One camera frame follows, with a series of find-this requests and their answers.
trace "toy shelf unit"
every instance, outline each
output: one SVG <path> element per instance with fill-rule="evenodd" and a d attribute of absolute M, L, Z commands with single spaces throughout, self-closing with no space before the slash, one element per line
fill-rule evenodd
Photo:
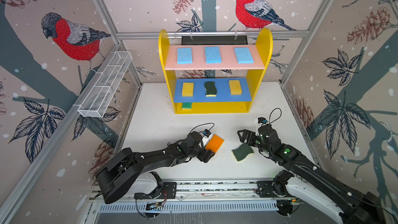
<path fill-rule="evenodd" d="M 219 47 L 221 62 L 206 63 L 205 47 Z M 165 30 L 159 33 L 159 57 L 175 114 L 193 113 L 246 113 L 256 97 L 272 54 L 272 34 L 263 28 L 254 45 L 170 45 Z M 178 64 L 177 49 L 190 47 L 192 63 Z M 234 48 L 247 47 L 253 63 L 238 63 Z M 246 78 L 177 79 L 175 70 L 247 69 Z M 241 95 L 231 95 L 230 80 L 239 80 Z M 182 96 L 184 82 L 193 83 L 193 96 Z M 214 82 L 215 97 L 206 97 L 205 82 Z M 182 109 L 191 103 L 191 109 Z"/>
<path fill-rule="evenodd" d="M 80 105 L 83 117 L 102 118 L 132 61 L 131 53 L 117 51 Z"/>

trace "wire basket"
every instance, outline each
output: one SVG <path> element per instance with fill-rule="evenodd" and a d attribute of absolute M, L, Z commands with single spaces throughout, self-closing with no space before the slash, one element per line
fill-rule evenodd
<path fill-rule="evenodd" d="M 131 53 L 117 51 L 79 107 L 83 117 L 102 118 L 132 61 Z"/>

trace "orange sponge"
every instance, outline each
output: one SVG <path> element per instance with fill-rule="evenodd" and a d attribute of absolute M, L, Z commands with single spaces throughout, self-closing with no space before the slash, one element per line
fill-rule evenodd
<path fill-rule="evenodd" d="M 221 137 L 214 134 L 211 140 L 207 143 L 205 149 L 212 150 L 214 153 L 216 153 L 223 142 L 224 140 Z"/>

